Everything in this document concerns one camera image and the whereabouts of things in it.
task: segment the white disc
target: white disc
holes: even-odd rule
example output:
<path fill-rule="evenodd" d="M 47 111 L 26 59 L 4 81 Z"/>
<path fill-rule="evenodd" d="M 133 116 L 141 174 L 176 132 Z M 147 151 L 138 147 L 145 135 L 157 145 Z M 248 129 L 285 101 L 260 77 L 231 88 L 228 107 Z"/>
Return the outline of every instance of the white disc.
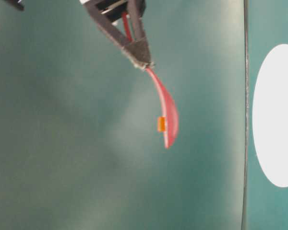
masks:
<path fill-rule="evenodd" d="M 266 177 L 288 187 L 288 45 L 274 47 L 260 68 L 252 109 L 257 157 Z"/>

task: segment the green surface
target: green surface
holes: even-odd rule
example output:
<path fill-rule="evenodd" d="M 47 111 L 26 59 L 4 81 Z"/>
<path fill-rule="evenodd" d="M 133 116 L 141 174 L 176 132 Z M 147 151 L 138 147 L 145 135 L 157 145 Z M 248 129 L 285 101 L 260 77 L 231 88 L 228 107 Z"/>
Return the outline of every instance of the green surface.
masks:
<path fill-rule="evenodd" d="M 24 3 L 0 0 L 0 230 L 240 229 L 243 1 L 147 0 L 169 150 L 151 79 L 80 3 Z"/>
<path fill-rule="evenodd" d="M 288 44 L 288 0 L 249 0 L 248 11 L 251 110 L 247 229 L 288 230 L 288 188 L 276 187 L 265 177 L 252 136 L 252 100 L 260 66 L 273 47 Z"/>

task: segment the orange tag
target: orange tag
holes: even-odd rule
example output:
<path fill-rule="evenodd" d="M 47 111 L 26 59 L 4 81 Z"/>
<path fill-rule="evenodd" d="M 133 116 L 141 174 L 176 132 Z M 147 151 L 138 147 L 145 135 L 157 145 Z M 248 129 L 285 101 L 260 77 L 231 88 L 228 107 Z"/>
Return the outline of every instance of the orange tag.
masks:
<path fill-rule="evenodd" d="M 165 117 L 164 116 L 158 117 L 157 128 L 159 132 L 165 132 Z"/>

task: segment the red plastic piece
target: red plastic piece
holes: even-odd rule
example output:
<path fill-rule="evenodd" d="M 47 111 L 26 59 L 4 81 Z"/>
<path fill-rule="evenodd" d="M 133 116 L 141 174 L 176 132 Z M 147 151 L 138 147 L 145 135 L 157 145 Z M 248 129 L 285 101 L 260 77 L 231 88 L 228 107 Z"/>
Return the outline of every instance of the red plastic piece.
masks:
<path fill-rule="evenodd" d="M 126 32 L 126 36 L 127 36 L 128 40 L 130 42 L 132 42 L 132 36 L 131 36 L 130 29 L 129 29 L 129 22 L 128 22 L 128 19 L 127 19 L 127 13 L 126 12 L 121 13 L 121 18 L 123 19 L 123 24 L 124 24 L 124 29 L 125 29 L 125 32 Z"/>
<path fill-rule="evenodd" d="M 178 111 L 174 100 L 172 99 L 171 95 L 164 87 L 160 79 L 157 77 L 157 75 L 151 70 L 151 68 L 147 68 L 146 71 L 153 79 L 159 94 L 162 108 L 162 116 L 165 117 L 165 124 L 166 124 L 166 130 L 165 132 L 163 132 L 164 145 L 165 148 L 168 149 L 174 143 L 178 134 L 178 128 L 179 128 Z"/>

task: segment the green wall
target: green wall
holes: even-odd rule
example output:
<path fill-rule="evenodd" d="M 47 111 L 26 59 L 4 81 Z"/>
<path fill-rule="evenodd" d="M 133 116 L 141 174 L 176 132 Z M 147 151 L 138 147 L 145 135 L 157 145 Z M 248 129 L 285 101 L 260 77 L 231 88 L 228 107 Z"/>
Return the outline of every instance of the green wall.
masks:
<path fill-rule="evenodd" d="M 252 100 L 260 66 L 273 47 L 288 44 L 288 0 L 248 2 L 250 132 L 247 229 L 288 230 L 288 188 L 276 187 L 265 177 L 256 157 L 252 136 Z"/>
<path fill-rule="evenodd" d="M 180 113 L 169 150 L 151 79 L 80 3 L 23 2 L 0 0 L 0 230 L 240 229 L 243 1 L 146 1 Z"/>

